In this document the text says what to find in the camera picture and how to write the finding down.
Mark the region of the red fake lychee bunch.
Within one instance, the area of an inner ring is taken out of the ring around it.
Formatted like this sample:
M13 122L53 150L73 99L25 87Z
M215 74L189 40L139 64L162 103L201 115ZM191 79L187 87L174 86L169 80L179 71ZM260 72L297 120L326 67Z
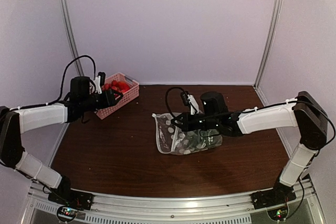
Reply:
M105 83L101 89L102 91L106 91L106 90L115 90L115 91L118 91L118 92L121 92L121 93L126 93L127 91L130 90L130 86L124 82L124 81L116 81L116 80L113 80L111 83Z

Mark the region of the clear zip top bag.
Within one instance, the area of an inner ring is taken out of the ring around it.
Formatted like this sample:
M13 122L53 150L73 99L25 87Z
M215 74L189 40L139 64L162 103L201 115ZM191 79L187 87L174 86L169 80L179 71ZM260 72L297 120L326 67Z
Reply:
M155 139L161 154L189 155L222 145L223 138L215 130L183 132L171 123L169 113L152 114L155 120Z

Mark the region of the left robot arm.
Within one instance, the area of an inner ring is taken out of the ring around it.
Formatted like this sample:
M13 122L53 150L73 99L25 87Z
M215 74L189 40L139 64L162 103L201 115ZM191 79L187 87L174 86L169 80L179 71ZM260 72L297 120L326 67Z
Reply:
M41 183L64 205L71 205L76 197L70 179L52 169L38 154L24 147L34 136L41 143L56 145L64 125L83 119L87 112L96 112L117 105L123 98L119 88L106 88L101 77L75 77L64 98L45 104L23 107L1 107L1 164Z

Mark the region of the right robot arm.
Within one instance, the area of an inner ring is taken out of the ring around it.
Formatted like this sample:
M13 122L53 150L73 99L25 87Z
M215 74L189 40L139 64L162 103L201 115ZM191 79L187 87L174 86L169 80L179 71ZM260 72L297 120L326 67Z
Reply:
M329 118L314 98L305 91L282 103L234 112L228 110L223 95L215 91L201 95L203 112L198 111L193 96L186 93L181 98L190 111L173 116L171 122L183 132L216 130L219 135L240 137L283 127L299 129L299 144L269 192L269 199L274 204L281 203L289 196L293 185L309 162L329 143Z

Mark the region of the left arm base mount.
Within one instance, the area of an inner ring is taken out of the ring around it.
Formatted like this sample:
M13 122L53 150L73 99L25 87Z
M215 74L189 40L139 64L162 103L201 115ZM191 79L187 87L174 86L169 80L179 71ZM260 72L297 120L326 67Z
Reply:
M74 221L80 213L91 210L93 194L71 190L68 198L61 197L54 191L48 194L48 200L59 204L56 217L63 223Z

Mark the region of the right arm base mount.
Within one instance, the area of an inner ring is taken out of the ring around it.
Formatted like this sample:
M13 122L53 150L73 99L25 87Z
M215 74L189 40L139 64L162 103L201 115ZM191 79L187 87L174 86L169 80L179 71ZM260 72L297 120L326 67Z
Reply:
M293 192L281 193L275 189L257 191L251 194L251 200L255 210L266 209L268 217L272 221L284 221L289 216L288 203L296 199Z

